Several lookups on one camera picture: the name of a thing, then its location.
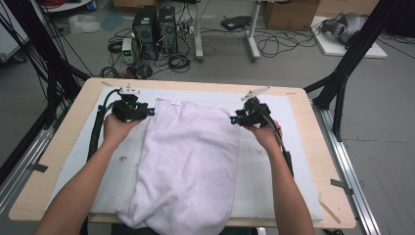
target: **desk leg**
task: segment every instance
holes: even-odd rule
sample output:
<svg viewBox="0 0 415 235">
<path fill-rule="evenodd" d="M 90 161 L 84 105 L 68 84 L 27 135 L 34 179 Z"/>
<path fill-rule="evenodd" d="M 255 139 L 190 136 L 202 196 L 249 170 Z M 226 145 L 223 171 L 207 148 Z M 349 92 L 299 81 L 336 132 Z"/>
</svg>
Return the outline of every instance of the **desk leg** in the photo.
<svg viewBox="0 0 415 235">
<path fill-rule="evenodd" d="M 258 19 L 258 15 L 259 15 L 259 8 L 260 8 L 260 1 L 255 0 L 253 20 L 251 22 L 251 29 L 250 29 L 250 31 L 247 31 L 248 42 L 250 44 L 251 51 L 253 52 L 253 62 L 255 62 L 256 60 L 258 60 L 260 58 L 259 51 L 258 51 L 258 48 L 256 47 L 256 42 L 254 40 L 256 21 Z"/>
<path fill-rule="evenodd" d="M 202 48 L 202 36 L 201 36 L 201 0 L 196 1 L 196 28 L 195 28 L 195 50 L 196 60 L 198 62 L 204 61 L 204 49 Z"/>
</svg>

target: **cardboard box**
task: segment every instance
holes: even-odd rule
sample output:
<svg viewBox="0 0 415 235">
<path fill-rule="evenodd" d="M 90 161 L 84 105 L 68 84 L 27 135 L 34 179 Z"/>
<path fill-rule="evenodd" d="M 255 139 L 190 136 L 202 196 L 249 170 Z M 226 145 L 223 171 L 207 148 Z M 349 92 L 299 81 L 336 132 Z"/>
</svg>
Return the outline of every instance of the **cardboard box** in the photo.
<svg viewBox="0 0 415 235">
<path fill-rule="evenodd" d="M 321 0 L 317 16 L 334 18 L 340 12 L 369 16 L 379 0 Z"/>
<path fill-rule="evenodd" d="M 159 0 L 113 0 L 117 10 L 125 12 L 136 12 L 140 5 L 159 6 Z"/>
<path fill-rule="evenodd" d="M 308 30 L 320 0 L 293 0 L 288 4 L 267 3 L 263 19 L 267 28 Z"/>
</svg>

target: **person's hand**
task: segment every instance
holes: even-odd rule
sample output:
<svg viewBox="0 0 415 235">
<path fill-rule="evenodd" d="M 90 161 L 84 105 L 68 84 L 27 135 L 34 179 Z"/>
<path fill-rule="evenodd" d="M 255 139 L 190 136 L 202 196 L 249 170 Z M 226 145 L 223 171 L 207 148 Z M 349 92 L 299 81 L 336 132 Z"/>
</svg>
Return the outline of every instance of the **person's hand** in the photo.
<svg viewBox="0 0 415 235">
<path fill-rule="evenodd" d="M 140 122 L 141 120 L 124 122 L 116 118 L 114 114 L 108 115 L 104 120 L 104 144 L 118 147 L 129 131 Z"/>
<path fill-rule="evenodd" d="M 274 123 L 282 136 L 281 125 L 276 120 L 274 120 Z M 244 126 L 244 128 L 254 134 L 256 140 L 267 152 L 271 150 L 281 149 L 277 137 L 275 136 L 275 132 L 269 124 L 263 128 L 256 126 Z"/>
</svg>

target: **left hand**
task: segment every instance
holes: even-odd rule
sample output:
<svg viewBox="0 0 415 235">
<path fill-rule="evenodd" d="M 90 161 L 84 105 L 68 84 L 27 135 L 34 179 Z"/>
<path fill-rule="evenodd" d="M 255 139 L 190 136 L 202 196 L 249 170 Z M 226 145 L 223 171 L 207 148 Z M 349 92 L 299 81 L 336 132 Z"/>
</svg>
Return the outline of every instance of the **left hand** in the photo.
<svg viewBox="0 0 415 235">
<path fill-rule="evenodd" d="M 114 114 L 108 115 L 104 120 L 104 143 L 112 147 L 118 147 L 130 130 L 139 124 L 141 120 L 124 122 L 115 117 Z"/>
</svg>

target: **computer tower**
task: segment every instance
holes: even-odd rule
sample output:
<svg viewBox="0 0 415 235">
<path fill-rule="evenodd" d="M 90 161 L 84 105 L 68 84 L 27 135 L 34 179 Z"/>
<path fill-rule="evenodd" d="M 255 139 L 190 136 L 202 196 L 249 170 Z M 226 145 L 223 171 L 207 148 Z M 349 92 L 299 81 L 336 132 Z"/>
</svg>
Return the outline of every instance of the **computer tower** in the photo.
<svg viewBox="0 0 415 235">
<path fill-rule="evenodd" d="M 147 60 L 158 59 L 161 52 L 161 35 L 156 6 L 139 6 L 132 29 L 139 55 Z"/>
<path fill-rule="evenodd" d="M 174 7 L 163 7 L 160 9 L 159 23 L 162 38 L 162 52 L 165 54 L 177 53 L 177 31 Z"/>
</svg>

